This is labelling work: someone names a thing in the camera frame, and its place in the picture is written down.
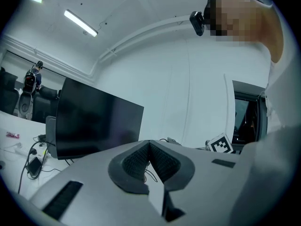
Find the phone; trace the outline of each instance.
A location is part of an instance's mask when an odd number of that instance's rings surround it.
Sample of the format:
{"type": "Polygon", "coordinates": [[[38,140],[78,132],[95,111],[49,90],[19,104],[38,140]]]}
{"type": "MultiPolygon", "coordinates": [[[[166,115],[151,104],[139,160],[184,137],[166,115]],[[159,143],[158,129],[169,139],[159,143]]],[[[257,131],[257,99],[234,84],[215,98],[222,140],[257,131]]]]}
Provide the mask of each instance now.
{"type": "Polygon", "coordinates": [[[29,164],[26,166],[26,170],[29,172],[30,176],[35,177],[39,173],[42,163],[37,157],[34,157],[29,164]]]}

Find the desk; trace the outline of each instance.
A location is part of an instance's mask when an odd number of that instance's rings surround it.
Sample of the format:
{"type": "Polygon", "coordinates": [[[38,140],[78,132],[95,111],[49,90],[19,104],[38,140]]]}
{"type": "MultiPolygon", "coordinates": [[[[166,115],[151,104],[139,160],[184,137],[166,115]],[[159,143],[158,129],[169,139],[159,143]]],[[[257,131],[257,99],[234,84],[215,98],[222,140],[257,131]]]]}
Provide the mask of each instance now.
{"type": "MultiPolygon", "coordinates": [[[[28,121],[0,111],[0,161],[5,163],[5,167],[0,170],[0,175],[9,190],[17,192],[23,166],[25,165],[26,157],[15,153],[15,144],[21,143],[23,148],[30,149],[34,143],[33,137],[45,134],[45,124],[28,121]],[[6,137],[6,132],[20,134],[19,139],[6,137]]],[[[35,149],[45,150],[36,144],[35,149]]],[[[65,160],[52,158],[50,154],[47,157],[43,170],[50,171],[53,168],[64,170],[68,167],[65,160]]],[[[27,177],[27,170],[24,170],[20,194],[29,200],[36,191],[53,178],[59,171],[41,172],[36,180],[30,180],[27,177]]]]}

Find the black chair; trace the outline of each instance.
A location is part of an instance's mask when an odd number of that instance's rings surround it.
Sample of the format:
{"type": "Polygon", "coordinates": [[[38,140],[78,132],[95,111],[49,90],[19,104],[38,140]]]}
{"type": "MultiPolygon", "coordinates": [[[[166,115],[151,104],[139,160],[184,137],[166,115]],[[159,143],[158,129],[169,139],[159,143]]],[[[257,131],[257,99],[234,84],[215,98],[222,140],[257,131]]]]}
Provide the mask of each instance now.
{"type": "Polygon", "coordinates": [[[0,73],[0,110],[11,115],[19,99],[19,92],[15,90],[17,78],[8,72],[0,73]]]}
{"type": "Polygon", "coordinates": [[[57,90],[43,86],[33,96],[32,121],[46,123],[46,117],[56,117],[58,100],[57,90]]]}

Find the white wall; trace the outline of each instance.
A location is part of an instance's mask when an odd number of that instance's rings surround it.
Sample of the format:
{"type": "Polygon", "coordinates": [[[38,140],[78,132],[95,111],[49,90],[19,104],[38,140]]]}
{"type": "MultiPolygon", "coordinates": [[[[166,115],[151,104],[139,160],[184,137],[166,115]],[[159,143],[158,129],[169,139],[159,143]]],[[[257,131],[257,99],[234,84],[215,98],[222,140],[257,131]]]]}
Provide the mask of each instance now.
{"type": "Polygon", "coordinates": [[[144,106],[140,140],[172,137],[201,147],[225,132],[223,75],[265,87],[269,60],[261,46],[217,42],[207,31],[201,38],[192,30],[172,32],[118,54],[96,87],[144,106]]]}
{"type": "MultiPolygon", "coordinates": [[[[21,83],[23,83],[23,78],[26,75],[26,72],[32,67],[32,64],[30,62],[21,59],[9,52],[6,52],[0,65],[5,68],[7,72],[18,76],[17,81],[21,83]]],[[[65,77],[46,69],[42,69],[41,75],[43,86],[56,90],[62,89],[65,77]]]]}

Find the computer monitor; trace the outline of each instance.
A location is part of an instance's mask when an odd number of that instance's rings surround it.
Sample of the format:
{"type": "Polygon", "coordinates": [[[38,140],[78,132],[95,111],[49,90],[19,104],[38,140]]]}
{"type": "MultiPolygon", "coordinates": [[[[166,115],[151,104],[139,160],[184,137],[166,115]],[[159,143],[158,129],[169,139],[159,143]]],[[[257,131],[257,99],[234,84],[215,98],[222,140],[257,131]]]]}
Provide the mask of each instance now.
{"type": "Polygon", "coordinates": [[[56,114],[58,159],[138,141],[143,110],[143,106],[67,78],[56,114]]]}

